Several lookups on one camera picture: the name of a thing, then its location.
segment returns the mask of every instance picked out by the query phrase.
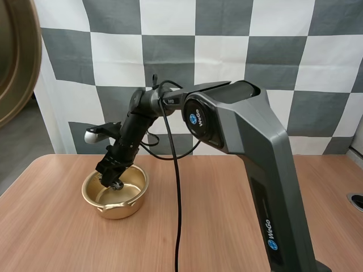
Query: floor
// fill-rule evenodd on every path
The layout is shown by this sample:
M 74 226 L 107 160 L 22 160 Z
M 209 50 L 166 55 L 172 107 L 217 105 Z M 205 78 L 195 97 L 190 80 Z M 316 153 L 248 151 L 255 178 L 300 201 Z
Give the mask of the floor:
M 0 128 L 0 196 L 36 158 L 54 154 L 38 104 L 31 99 Z

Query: wooden table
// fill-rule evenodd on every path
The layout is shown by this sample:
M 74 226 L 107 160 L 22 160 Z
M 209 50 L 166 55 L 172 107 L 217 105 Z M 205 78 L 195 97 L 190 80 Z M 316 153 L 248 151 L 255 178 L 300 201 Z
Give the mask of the wooden table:
M 0 271 L 157 271 L 174 267 L 173 162 L 138 156 L 150 176 L 144 206 L 106 220 L 82 198 L 101 156 L 47 155 L 0 197 Z M 346 156 L 296 156 L 316 258 L 334 272 L 363 271 L 363 171 Z M 269 271 L 243 162 L 234 156 L 180 160 L 180 271 Z

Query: wego logo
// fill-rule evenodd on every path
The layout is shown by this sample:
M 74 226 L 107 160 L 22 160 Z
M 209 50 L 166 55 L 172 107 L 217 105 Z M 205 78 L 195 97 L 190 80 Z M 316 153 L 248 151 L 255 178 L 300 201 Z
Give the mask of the wego logo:
M 272 249 L 272 250 L 277 250 L 277 244 L 275 243 L 275 241 L 273 239 L 275 239 L 273 237 L 273 231 L 272 231 L 272 227 L 271 227 L 271 222 L 270 220 L 266 219 L 266 227 L 267 227 L 267 235 L 269 240 L 267 241 L 268 246 Z
M 198 118 L 198 123 L 199 123 L 199 126 L 203 126 L 203 122 L 202 122 L 202 118 L 200 117 L 200 113 L 199 113 L 199 110 L 196 109 L 196 116 Z

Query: blue logo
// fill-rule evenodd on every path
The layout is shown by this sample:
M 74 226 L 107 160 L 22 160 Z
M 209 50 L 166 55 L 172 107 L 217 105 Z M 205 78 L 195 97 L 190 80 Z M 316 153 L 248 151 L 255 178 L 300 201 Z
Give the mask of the blue logo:
M 268 240 L 267 243 L 270 248 L 272 248 L 273 250 L 277 250 L 277 244 L 273 240 Z
M 191 121 L 191 123 L 193 125 L 195 125 L 197 123 L 197 117 L 193 113 L 191 115 L 189 115 L 189 120 Z

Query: gray robot arm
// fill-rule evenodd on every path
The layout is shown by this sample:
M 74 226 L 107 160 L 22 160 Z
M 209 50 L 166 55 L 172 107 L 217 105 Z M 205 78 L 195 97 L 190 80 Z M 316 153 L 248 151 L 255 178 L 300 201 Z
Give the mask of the gray robot arm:
M 120 137 L 96 168 L 103 176 L 118 180 L 132 164 L 137 150 L 130 152 L 128 146 L 138 146 L 161 116 L 155 93 L 139 90 L 134 94 Z M 161 99 L 168 114 L 182 110 L 196 138 L 244 161 L 271 271 L 331 271 L 315 260 L 289 138 L 269 107 L 266 90 L 245 81 L 217 82 L 167 91 Z M 109 175 L 109 168 L 117 169 L 116 175 Z

